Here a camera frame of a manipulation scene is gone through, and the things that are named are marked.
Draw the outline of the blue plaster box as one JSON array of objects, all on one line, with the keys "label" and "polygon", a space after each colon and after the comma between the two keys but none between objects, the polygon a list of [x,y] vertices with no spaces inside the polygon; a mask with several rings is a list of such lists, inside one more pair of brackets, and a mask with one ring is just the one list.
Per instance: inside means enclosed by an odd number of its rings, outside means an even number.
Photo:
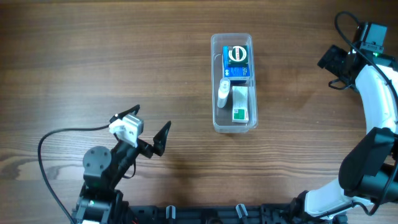
[{"label": "blue plaster box", "polygon": [[248,64],[243,67],[229,67],[227,63],[227,46],[223,47],[223,76],[229,77],[250,77],[249,54]]}]

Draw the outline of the white lotion bottle clear cap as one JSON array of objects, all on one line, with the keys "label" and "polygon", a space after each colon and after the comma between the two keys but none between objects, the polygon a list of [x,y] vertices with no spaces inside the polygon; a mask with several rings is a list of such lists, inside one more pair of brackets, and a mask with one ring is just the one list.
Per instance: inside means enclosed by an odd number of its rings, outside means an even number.
[{"label": "white lotion bottle clear cap", "polygon": [[231,83],[228,78],[222,78],[220,80],[220,85],[218,88],[218,99],[217,99],[217,106],[219,108],[224,108],[226,105],[229,96],[230,85]]}]

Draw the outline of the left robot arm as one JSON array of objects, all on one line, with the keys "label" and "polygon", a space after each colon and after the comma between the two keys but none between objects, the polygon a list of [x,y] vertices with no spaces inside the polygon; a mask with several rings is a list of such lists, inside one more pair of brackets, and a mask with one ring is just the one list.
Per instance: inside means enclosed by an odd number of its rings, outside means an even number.
[{"label": "left robot arm", "polygon": [[109,132],[118,141],[112,149],[95,146],[84,155],[84,183],[72,213],[75,223],[139,223],[116,186],[128,178],[126,172],[136,166],[138,156],[163,155],[172,124],[166,122],[149,144],[139,139],[144,130],[144,121],[137,116],[139,109],[136,105],[109,120]]}]

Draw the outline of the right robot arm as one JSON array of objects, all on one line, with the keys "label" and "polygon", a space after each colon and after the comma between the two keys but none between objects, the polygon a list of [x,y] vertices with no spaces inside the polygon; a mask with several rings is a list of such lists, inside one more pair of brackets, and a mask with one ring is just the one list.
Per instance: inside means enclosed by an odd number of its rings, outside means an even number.
[{"label": "right robot arm", "polygon": [[363,102],[366,135],[343,159],[338,177],[304,191],[290,203],[291,223],[341,223],[347,210],[360,207],[374,215],[385,203],[397,203],[397,62],[380,52],[332,45],[318,62]]}]

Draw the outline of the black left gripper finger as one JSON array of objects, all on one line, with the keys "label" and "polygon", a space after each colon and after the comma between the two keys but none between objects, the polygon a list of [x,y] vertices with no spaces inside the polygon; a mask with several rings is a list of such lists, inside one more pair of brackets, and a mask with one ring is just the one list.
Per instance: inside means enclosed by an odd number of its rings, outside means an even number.
[{"label": "black left gripper finger", "polygon": [[114,122],[117,119],[123,119],[126,115],[129,115],[129,114],[136,115],[138,113],[139,109],[140,109],[140,105],[133,106],[132,108],[130,108],[126,111],[116,113],[109,121]]},{"label": "black left gripper finger", "polygon": [[164,154],[167,143],[167,136],[169,134],[171,124],[172,122],[168,121],[153,138],[154,154],[157,154],[159,157],[161,157]]}]

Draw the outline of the green Zam-Buk box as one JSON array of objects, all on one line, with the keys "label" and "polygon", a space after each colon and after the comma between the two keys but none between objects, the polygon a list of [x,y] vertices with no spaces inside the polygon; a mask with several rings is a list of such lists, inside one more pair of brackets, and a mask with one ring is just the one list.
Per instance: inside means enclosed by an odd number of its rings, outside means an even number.
[{"label": "green Zam-Buk box", "polygon": [[247,45],[227,46],[227,63],[229,67],[243,67],[247,65]]}]

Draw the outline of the white green medicine box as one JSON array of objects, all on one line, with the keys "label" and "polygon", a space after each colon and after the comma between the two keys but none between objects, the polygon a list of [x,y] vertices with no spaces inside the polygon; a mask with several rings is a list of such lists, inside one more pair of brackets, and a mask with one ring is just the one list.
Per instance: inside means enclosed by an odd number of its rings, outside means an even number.
[{"label": "white green medicine box", "polygon": [[248,111],[248,87],[233,86],[232,122],[247,123],[249,121]]}]

